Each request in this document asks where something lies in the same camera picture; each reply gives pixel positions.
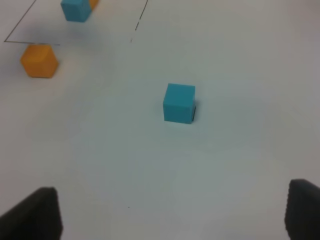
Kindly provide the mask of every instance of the toy block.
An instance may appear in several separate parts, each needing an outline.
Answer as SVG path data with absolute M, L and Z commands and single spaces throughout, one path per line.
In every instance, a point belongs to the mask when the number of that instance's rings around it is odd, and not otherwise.
M 95 7 L 97 6 L 98 2 L 99 2 L 99 0 L 89 0 L 91 11 L 93 11 L 95 9 Z
M 89 0 L 62 0 L 61 7 L 67 21 L 84 23 L 91 14 Z
M 163 100 L 164 120 L 191 124 L 196 110 L 196 87 L 169 83 Z
M 26 73 L 32 78 L 52 78 L 59 65 L 50 45 L 29 45 L 21 57 Z

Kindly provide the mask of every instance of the white table surface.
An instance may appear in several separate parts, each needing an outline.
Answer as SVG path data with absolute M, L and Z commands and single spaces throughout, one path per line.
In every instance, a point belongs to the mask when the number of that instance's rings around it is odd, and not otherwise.
M 33 0 L 0 1 L 3 42 Z M 287 240 L 291 179 L 320 185 L 320 3 L 37 0 L 8 41 L 50 43 L 52 79 L 0 44 L 0 213 L 59 193 L 63 240 Z M 168 83 L 196 86 L 191 125 Z

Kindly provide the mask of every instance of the orange cube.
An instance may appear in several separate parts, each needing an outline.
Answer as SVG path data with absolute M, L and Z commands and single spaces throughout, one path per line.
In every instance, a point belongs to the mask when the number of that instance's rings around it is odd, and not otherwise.
M 59 65 L 50 45 L 29 45 L 20 61 L 32 78 L 52 78 Z
M 99 0 L 89 0 L 91 11 L 93 11 L 95 9 L 95 7 L 97 6 L 98 2 L 99 2 Z

